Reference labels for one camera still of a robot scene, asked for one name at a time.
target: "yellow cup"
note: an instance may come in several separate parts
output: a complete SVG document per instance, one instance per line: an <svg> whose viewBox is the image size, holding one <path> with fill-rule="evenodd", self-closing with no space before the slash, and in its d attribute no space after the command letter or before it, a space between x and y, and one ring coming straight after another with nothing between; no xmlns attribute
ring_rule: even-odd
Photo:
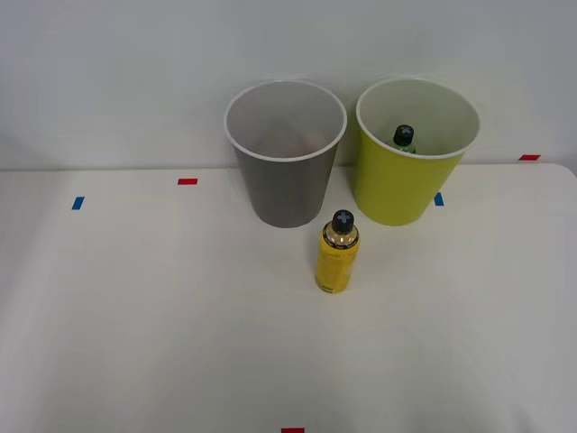
<svg viewBox="0 0 577 433"><path fill-rule="evenodd" d="M419 219L479 131L479 116L460 93L422 78L392 78L357 103L361 149L354 196L370 219L402 226ZM417 154L386 144L400 124L415 130Z"/></svg>

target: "black bottle cap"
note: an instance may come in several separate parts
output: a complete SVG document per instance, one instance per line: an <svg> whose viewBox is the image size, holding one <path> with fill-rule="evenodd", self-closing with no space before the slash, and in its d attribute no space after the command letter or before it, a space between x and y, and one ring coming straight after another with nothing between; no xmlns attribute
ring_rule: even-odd
<svg viewBox="0 0 577 433"><path fill-rule="evenodd" d="M348 210L339 210L334 214L331 226L339 235L351 233L354 227L354 216Z"/></svg>
<svg viewBox="0 0 577 433"><path fill-rule="evenodd" d="M413 142L413 135L415 131L408 124L401 124L397 126L397 131L395 131L395 136L393 137L393 142L397 146L409 146Z"/></svg>

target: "cup rim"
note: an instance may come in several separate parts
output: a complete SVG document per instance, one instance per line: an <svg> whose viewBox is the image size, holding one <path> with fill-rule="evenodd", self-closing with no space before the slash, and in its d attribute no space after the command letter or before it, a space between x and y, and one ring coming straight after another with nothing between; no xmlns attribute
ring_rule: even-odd
<svg viewBox="0 0 577 433"><path fill-rule="evenodd" d="M388 144L382 142L381 140L379 140L377 137L375 137L370 131L369 129L365 126L364 122L361 119L361 104L363 99L369 95L369 93L372 92L372 90L374 88L377 88L379 86L382 86L383 84L389 84L391 82L394 81L423 81L426 83L430 83L430 84L434 84L436 86L439 86L441 88L446 89L447 91L453 92L454 94L458 95L459 97L461 97L467 104L469 104L473 110L473 112L476 114L477 116L477 133L475 134L475 138L469 143L467 144L465 147L463 147L462 149L455 151L455 152L451 152L451 153L444 153L442 155L419 155L416 153L407 153L407 152L402 152L398 149L395 149L394 147L389 146ZM469 148L471 148L473 146L473 144L475 143L475 141L477 140L477 137L479 136L479 130L481 129L481 120L479 118L479 111L477 111L477 108L475 107L475 104L473 104L473 102L471 102L471 100L466 97L464 94L462 94L461 92L453 89L453 88L449 88L448 86L445 86L437 81L434 81L432 79L427 79L427 78L422 78L422 77L395 77L395 78L386 78L383 79L382 81L379 81L378 83L373 84L372 86L370 86L369 88L367 88L364 92L361 93L361 96L359 97L359 100L357 101L357 107L355 108L355 114L357 116L357 121L359 122L359 126L361 127L361 129L364 131L365 134L367 134L369 136L369 138L371 138L371 140L373 140L376 144L378 144L380 147L382 147L383 149L387 149L388 151L394 152L398 155L401 156L405 156L408 158L413 158L416 160L446 160L449 158L453 158L454 156L459 156L464 154L467 150L469 150Z"/></svg>
<svg viewBox="0 0 577 433"><path fill-rule="evenodd" d="M270 156L265 156L265 155L261 155L259 153L249 151L248 149L242 147L233 138L230 131L228 130L228 115L229 115L234 103L236 101L238 101L241 97L246 95L247 93L253 91L255 88L263 88L265 86L269 86L271 84L277 84L277 83L294 83L294 84L301 84L304 86L310 86L312 88L317 88L317 89L323 91L324 93L326 93L328 96L330 96L336 102L336 104L339 106L339 108L341 108L341 114L343 115L343 126L341 127L341 131L334 138L334 140L332 140L327 146L323 147L322 149L319 149L316 152L309 153L307 155L297 156L294 158L273 158ZM228 138L228 141L230 143L232 143L233 146L236 149L238 149L239 151L241 151L242 153L245 153L249 156L252 156L253 158L257 158L259 160L269 161L269 162L297 162L297 161L310 160L310 159L315 158L316 156L318 156L322 153L329 151L331 148L335 147L343 138L344 131L346 130L347 122L348 122L348 118L346 115L346 109L344 108L343 102L333 92L331 92L327 88L323 88L322 86L319 86L317 84L314 84L314 83L311 83L309 81L305 81L302 79L273 79L273 80L264 81L264 82L261 82L260 84L255 85L255 86L251 86L249 88L246 88L245 90L243 90L242 92L240 92L238 95L236 95L233 98L233 100L228 104L226 111L224 112L224 132L226 133L226 138Z"/></svg>

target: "blue tape marker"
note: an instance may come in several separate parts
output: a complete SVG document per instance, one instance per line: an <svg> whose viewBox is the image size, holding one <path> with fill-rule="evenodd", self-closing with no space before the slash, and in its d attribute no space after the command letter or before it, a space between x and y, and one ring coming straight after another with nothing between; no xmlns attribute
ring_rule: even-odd
<svg viewBox="0 0 577 433"><path fill-rule="evenodd" d="M444 206L443 196L441 195L440 192L437 192L437 193L436 193L436 196L435 196L435 206Z"/></svg>
<svg viewBox="0 0 577 433"><path fill-rule="evenodd" d="M76 200L74 200L74 204L72 205L72 210L80 210L82 203L84 203L84 197L76 197Z"/></svg>

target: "bottle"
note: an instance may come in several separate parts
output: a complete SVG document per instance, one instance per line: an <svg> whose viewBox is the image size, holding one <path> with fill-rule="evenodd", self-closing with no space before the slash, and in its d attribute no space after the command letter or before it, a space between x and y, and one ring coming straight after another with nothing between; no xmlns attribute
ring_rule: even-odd
<svg viewBox="0 0 577 433"><path fill-rule="evenodd" d="M327 293L346 289L359 250L359 230L348 210L339 210L321 232L316 284Z"/></svg>
<svg viewBox="0 0 577 433"><path fill-rule="evenodd" d="M397 131L395 131L395 136L392 140L389 140L387 144L390 147L394 147L402 152L407 153L417 153L415 150L415 145L413 144L413 136L415 135L415 130L408 124L401 124L397 126Z"/></svg>

